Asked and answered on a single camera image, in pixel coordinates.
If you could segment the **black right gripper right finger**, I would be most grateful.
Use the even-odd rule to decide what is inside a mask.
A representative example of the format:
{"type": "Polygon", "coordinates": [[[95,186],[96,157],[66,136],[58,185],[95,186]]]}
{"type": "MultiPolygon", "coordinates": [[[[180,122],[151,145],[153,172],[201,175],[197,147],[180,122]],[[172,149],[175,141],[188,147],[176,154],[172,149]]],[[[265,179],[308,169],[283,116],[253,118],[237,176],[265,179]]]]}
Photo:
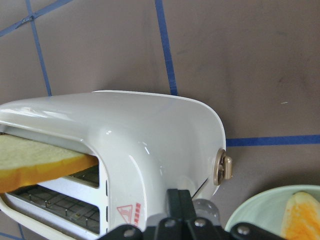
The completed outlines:
{"type": "Polygon", "coordinates": [[[179,190],[180,209],[186,227],[186,237],[191,240],[281,240],[282,238],[251,223],[241,222],[230,231],[222,228],[219,210],[209,200],[192,201],[188,190],[179,190]]]}

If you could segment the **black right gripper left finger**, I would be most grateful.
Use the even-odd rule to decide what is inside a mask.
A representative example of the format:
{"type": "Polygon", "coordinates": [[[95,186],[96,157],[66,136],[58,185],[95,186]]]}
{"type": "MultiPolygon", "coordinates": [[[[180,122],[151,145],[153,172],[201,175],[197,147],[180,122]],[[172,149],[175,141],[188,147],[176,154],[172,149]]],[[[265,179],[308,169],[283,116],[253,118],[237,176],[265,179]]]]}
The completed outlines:
{"type": "Polygon", "coordinates": [[[181,190],[169,189],[166,192],[166,213],[156,216],[155,223],[144,231],[124,224],[107,233],[106,240],[181,240],[183,238],[183,208],[181,190]]]}

